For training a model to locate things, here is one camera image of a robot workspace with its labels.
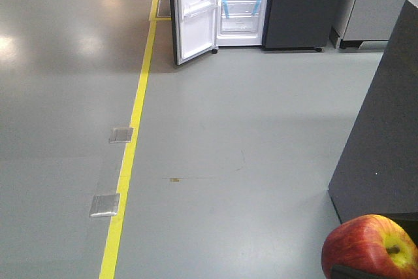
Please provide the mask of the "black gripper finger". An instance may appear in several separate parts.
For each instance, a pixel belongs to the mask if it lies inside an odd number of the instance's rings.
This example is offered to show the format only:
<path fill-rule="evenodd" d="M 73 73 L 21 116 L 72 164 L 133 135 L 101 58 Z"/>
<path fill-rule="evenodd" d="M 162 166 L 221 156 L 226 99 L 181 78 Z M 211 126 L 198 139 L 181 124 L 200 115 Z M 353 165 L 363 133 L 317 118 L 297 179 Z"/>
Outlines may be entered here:
<path fill-rule="evenodd" d="M 417 213 L 384 214 L 385 217 L 396 222 L 417 243 Z"/>
<path fill-rule="evenodd" d="M 368 278 L 369 274 L 344 265 L 333 265 L 330 270 L 330 277 L 332 279 L 361 279 Z"/>

